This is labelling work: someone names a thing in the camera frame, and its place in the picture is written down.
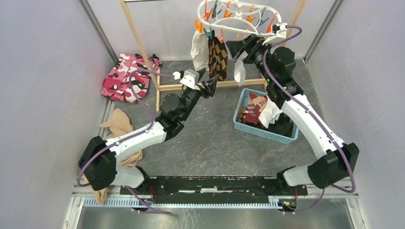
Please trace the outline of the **white plastic clip hanger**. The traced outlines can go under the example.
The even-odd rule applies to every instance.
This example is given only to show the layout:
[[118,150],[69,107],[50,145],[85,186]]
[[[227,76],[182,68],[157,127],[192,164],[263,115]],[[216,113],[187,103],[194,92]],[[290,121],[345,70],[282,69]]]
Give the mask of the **white plastic clip hanger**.
[[266,5],[239,0],[203,0],[197,7],[195,29],[199,33],[223,30],[249,36],[255,34],[265,39],[271,35],[272,25],[284,23],[280,13]]

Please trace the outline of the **pink clothespin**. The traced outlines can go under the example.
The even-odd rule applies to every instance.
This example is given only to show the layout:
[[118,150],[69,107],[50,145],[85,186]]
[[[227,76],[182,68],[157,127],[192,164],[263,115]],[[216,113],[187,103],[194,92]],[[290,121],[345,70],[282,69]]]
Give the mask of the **pink clothespin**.
[[220,36],[218,37],[218,40],[219,40],[220,43],[223,43],[223,42],[224,42],[224,31],[223,31],[223,30],[221,30],[221,34],[220,34]]

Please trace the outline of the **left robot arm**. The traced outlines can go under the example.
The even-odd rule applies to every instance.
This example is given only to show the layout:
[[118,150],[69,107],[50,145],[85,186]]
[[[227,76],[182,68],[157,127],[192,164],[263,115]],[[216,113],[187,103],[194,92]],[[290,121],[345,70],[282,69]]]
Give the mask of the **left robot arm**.
[[217,74],[198,84],[198,72],[174,72],[172,77],[179,79],[185,87],[183,93],[166,95],[160,105],[160,115],[153,117],[149,125],[109,140],[103,140],[100,136],[93,137],[79,159],[77,185],[91,186],[93,190],[101,190],[110,185],[124,186],[133,188],[141,195],[147,193],[150,181],[146,179],[146,175],[139,168],[127,167],[120,162],[139,150],[177,136],[198,100],[214,96],[219,76]]

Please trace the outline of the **white sock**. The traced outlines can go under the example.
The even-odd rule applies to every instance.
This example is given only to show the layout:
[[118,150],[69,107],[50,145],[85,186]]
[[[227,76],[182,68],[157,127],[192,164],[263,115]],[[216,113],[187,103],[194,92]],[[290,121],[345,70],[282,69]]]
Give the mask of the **white sock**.
[[238,86],[242,86],[245,82],[245,67],[244,58],[247,56],[246,52],[243,52],[234,63],[234,80]]
[[277,105],[272,102],[270,99],[259,109],[259,122],[265,127],[268,128],[270,124],[274,124],[283,113]]
[[199,33],[198,31],[194,33],[190,55],[195,71],[200,71],[208,68],[208,38],[204,33]]

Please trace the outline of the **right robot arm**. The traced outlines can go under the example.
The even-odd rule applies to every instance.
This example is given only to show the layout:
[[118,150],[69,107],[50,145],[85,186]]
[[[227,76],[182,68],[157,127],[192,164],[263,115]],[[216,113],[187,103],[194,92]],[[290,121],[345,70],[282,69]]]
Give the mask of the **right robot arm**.
[[254,34],[241,41],[226,41],[233,60],[254,64],[267,81],[267,95],[299,128],[310,143],[317,160],[307,166],[291,167],[279,172],[276,189],[287,195],[295,186],[312,183],[317,188],[337,187],[336,182],[349,177],[351,189],[339,187],[347,193],[355,191],[353,171],[359,155],[355,143],[347,144],[339,138],[310,106],[303,90],[292,77],[296,63],[294,52],[286,47],[272,50],[264,38]]

